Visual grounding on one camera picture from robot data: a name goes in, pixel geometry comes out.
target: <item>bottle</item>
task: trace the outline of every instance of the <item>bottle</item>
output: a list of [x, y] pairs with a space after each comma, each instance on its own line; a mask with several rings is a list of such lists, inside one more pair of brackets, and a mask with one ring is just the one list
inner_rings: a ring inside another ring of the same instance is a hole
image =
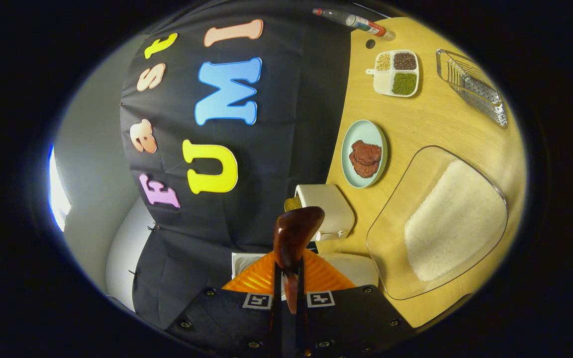
[[370, 34], [391, 41], [395, 39], [395, 32], [386, 30], [382, 25], [377, 25], [372, 21], [368, 21], [363, 17], [356, 16], [351, 13], [332, 9], [313, 9], [313, 14], [324, 16], [328, 20], [341, 23], [342, 25], [354, 27], [355, 29], [364, 30]]

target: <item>meat patty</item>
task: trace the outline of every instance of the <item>meat patty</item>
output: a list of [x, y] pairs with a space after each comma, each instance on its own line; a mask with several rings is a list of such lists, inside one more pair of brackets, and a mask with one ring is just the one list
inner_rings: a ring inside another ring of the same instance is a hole
[[357, 158], [355, 158], [355, 151], [351, 152], [348, 155], [348, 159], [351, 160], [351, 164], [353, 165], [353, 169], [357, 175], [363, 178], [370, 178], [373, 174], [377, 173], [377, 169], [380, 167], [380, 162], [375, 162], [373, 165], [365, 166], [360, 163]]
[[382, 159], [382, 148], [378, 145], [366, 144], [359, 140], [351, 146], [355, 159], [365, 166], [371, 166]]

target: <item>wooden table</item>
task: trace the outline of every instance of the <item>wooden table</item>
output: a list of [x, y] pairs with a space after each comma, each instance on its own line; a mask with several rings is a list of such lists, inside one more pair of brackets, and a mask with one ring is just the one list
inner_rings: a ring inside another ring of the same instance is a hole
[[[356, 223], [348, 238], [318, 243], [320, 253], [346, 252], [369, 256], [366, 237], [377, 215], [400, 182], [412, 157], [423, 147], [437, 145], [459, 156], [482, 172], [507, 201], [508, 222], [500, 243], [479, 264], [442, 287], [405, 300], [389, 300], [418, 327], [474, 292], [489, 278], [507, 254], [523, 212], [527, 189], [525, 149], [518, 125], [507, 107], [508, 125], [502, 129], [489, 117], [466, 104], [436, 71], [437, 48], [462, 55], [464, 52], [411, 18], [389, 18], [378, 22], [396, 33], [384, 41], [364, 31], [351, 34], [351, 62], [344, 111], [327, 183], [335, 184], [355, 212]], [[366, 41], [376, 45], [366, 48]], [[420, 84], [413, 97], [391, 97], [373, 90], [373, 68], [377, 54], [388, 50], [412, 50], [419, 59]], [[356, 189], [344, 179], [341, 147], [344, 134], [356, 120], [368, 119], [384, 131], [389, 144], [388, 168], [375, 185]]]

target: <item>black fabric backdrop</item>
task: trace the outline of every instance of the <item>black fabric backdrop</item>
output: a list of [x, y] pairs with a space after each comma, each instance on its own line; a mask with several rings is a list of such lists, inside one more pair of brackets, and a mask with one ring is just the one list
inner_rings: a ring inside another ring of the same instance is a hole
[[[134, 56], [121, 95], [121, 135], [134, 183], [162, 229], [150, 236], [142, 251], [133, 298], [136, 313], [160, 328], [166, 328], [205, 285], [220, 287], [229, 281], [231, 252], [271, 250], [273, 224], [296, 185], [326, 181], [344, 106], [350, 28], [314, 16], [314, 7], [382, 18], [362, 7], [327, 1], [216, 1], [152, 27]], [[209, 28], [255, 18], [264, 21], [260, 38], [228, 39], [204, 47]], [[146, 47], [173, 32], [178, 34], [173, 45], [145, 59]], [[196, 102], [217, 90], [198, 81], [202, 63], [253, 57], [262, 59], [261, 78], [249, 85], [257, 93], [235, 104], [254, 100], [255, 124], [216, 119], [198, 126]], [[158, 63], [166, 64], [161, 83], [137, 91], [141, 72]], [[158, 145], [153, 154], [138, 152], [129, 137], [130, 126], [143, 118], [153, 126]], [[183, 140], [231, 150], [238, 163], [236, 187], [227, 193], [192, 193], [188, 169], [216, 175], [222, 166], [214, 159], [194, 159], [188, 165]], [[173, 188], [181, 208], [151, 205], [138, 180], [141, 173]]]

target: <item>foam letter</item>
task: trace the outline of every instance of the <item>foam letter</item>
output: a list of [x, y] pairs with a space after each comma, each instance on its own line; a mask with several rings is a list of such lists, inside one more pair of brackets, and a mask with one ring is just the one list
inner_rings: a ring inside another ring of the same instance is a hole
[[258, 111], [254, 101], [249, 100], [242, 106], [231, 104], [256, 93], [255, 89], [234, 80], [246, 80], [254, 84], [260, 79], [261, 68], [262, 60], [259, 57], [241, 63], [202, 64], [198, 71], [198, 80], [218, 90], [196, 103], [196, 123], [204, 125], [210, 119], [228, 118], [242, 119], [246, 124], [254, 124]]
[[152, 136], [152, 124], [149, 120], [143, 119], [141, 123], [132, 125], [129, 128], [129, 136], [139, 152], [143, 149], [148, 153], [156, 152], [156, 140]]
[[139, 91], [144, 91], [146, 89], [155, 88], [163, 80], [164, 73], [165, 64], [157, 64], [152, 68], [148, 68], [139, 76], [138, 82], [136, 84], [136, 89]]
[[139, 175], [138, 179], [141, 181], [141, 186], [143, 186], [143, 190], [145, 190], [145, 195], [147, 195], [150, 204], [153, 205], [155, 202], [163, 202], [165, 204], [172, 204], [175, 208], [180, 208], [178, 197], [176, 197], [176, 192], [172, 188], [168, 188], [167, 191], [161, 191], [165, 185], [157, 181], [150, 181], [148, 186], [146, 174]]
[[214, 42], [222, 41], [224, 39], [230, 38], [250, 38], [257, 39], [262, 34], [262, 20], [256, 18], [248, 23], [242, 23], [241, 25], [235, 25], [230, 27], [223, 27], [222, 29], [216, 29], [212, 27], [205, 32], [204, 45], [209, 47], [214, 44]]
[[191, 163], [194, 158], [213, 158], [222, 163], [220, 175], [196, 174], [193, 169], [188, 170], [187, 181], [191, 192], [228, 192], [236, 186], [238, 162], [229, 149], [220, 145], [196, 145], [184, 140], [183, 157], [187, 163]]
[[165, 41], [161, 42], [161, 39], [157, 39], [152, 43], [152, 45], [150, 45], [150, 47], [145, 49], [145, 58], [149, 59], [152, 56], [152, 54], [155, 54], [170, 47], [171, 44], [174, 43], [177, 37], [178, 34], [174, 32], [173, 34], [169, 35], [169, 37]]

